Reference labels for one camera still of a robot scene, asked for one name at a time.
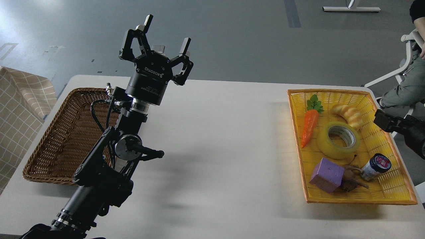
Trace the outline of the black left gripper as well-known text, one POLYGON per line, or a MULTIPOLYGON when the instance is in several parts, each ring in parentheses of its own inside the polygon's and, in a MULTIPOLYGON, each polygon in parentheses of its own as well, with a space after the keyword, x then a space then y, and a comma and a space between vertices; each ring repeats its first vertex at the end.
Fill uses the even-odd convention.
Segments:
POLYGON ((159 106, 168 86, 173 80, 176 85, 183 86, 189 76, 193 62, 187 55, 191 38, 183 40, 179 55, 169 60, 168 57, 152 51, 147 41, 146 34, 150 28, 153 15, 147 15, 144 24, 136 29, 129 29, 119 51, 119 59, 136 63, 136 71, 129 80, 126 94, 149 104, 159 106), (135 56, 132 50, 133 39, 137 39, 140 47, 140 56, 135 56), (179 74, 172 77, 172 68, 183 64, 179 74))

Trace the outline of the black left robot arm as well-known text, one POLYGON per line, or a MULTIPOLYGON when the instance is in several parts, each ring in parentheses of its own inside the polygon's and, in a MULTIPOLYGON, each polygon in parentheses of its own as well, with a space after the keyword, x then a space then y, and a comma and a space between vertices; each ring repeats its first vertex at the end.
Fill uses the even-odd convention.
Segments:
POLYGON ((170 81, 183 86, 193 67, 187 56, 190 38, 185 38, 178 56, 169 59, 152 50, 147 32, 153 15, 129 29, 119 53, 135 65, 126 89, 107 84, 108 104, 102 135, 73 174, 76 192, 51 225, 36 224, 21 239, 84 239, 96 227, 97 216, 105 216, 111 206, 120 207, 132 194, 131 177, 140 161, 164 156, 163 151, 144 147, 138 135, 147 121, 150 105, 159 106, 170 81))

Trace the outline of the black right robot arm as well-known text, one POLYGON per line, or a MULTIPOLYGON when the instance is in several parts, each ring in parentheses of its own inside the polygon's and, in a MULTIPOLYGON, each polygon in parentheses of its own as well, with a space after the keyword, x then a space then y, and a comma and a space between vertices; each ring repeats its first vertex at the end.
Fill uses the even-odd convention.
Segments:
POLYGON ((411 115, 405 118, 395 117, 378 109, 374 124, 384 132, 399 133, 404 136, 405 144, 422 159, 425 158, 425 122, 411 115))

